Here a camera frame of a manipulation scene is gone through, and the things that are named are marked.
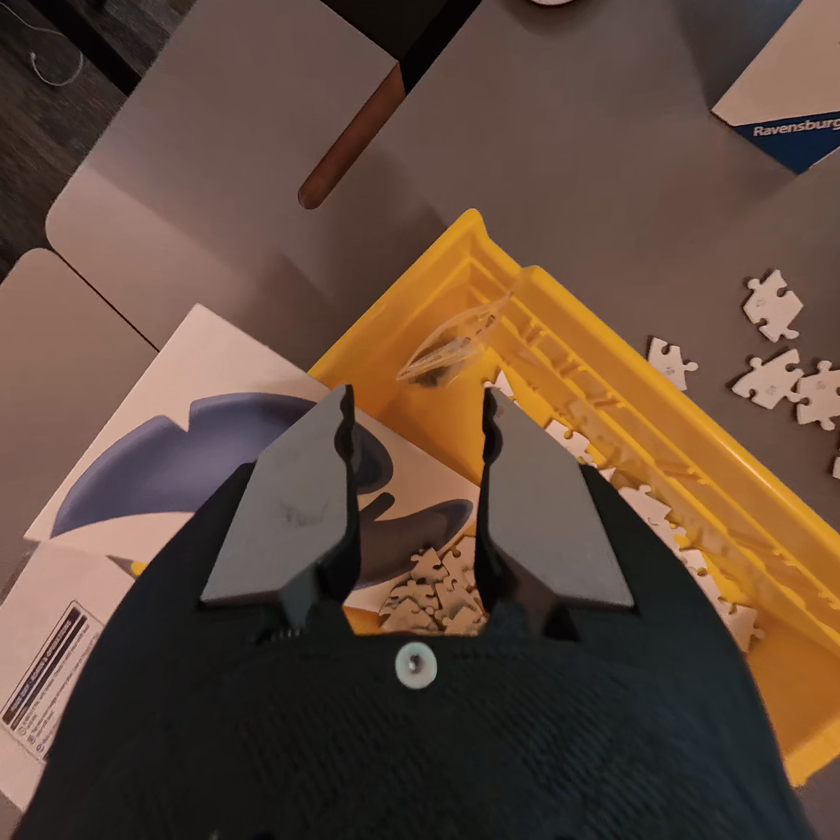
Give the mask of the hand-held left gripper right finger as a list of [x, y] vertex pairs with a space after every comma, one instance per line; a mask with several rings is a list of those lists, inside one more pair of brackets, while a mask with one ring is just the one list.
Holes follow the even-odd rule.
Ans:
[[474, 574], [488, 615], [520, 606], [544, 633], [561, 610], [626, 613], [635, 600], [583, 465], [495, 387], [485, 389], [485, 437]]

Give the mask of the printed puzzle box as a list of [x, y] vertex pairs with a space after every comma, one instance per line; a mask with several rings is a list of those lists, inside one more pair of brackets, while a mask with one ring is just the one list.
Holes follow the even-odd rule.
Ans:
[[797, 175], [836, 152], [839, 2], [799, 2], [710, 112]]

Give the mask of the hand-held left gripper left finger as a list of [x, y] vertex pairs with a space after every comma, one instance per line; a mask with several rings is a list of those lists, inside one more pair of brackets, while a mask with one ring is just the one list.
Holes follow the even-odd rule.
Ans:
[[340, 385], [257, 458], [201, 603], [270, 606], [303, 627], [361, 572], [354, 391]]

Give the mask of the white printed cardboard sheet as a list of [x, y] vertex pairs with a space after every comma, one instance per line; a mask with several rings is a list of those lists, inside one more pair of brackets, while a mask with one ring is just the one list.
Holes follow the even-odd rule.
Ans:
[[[2, 793], [19, 811], [130, 576], [328, 392], [196, 305], [32, 522], [2, 603]], [[473, 589], [478, 488], [361, 409], [355, 432], [362, 569], [347, 605], [379, 613], [431, 550]]]

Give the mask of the clear plastic bag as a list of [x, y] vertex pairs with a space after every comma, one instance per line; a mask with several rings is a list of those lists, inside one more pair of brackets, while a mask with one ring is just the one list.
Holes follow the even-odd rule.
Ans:
[[512, 299], [513, 291], [509, 290], [436, 327], [399, 370], [396, 381], [427, 390], [451, 384], [489, 349]]

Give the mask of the yellow plastic bin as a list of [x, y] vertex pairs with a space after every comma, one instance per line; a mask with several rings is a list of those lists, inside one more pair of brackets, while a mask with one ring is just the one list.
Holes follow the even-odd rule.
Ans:
[[[509, 291], [489, 349], [452, 384], [397, 381], [435, 328]], [[649, 486], [724, 597], [757, 608], [765, 637], [747, 659], [789, 778], [803, 786], [838, 757], [838, 533], [544, 269], [522, 268], [476, 209], [309, 373], [352, 384], [357, 407], [477, 483], [480, 391], [499, 370], [540, 426], [557, 419], [586, 437], [618, 486]]]

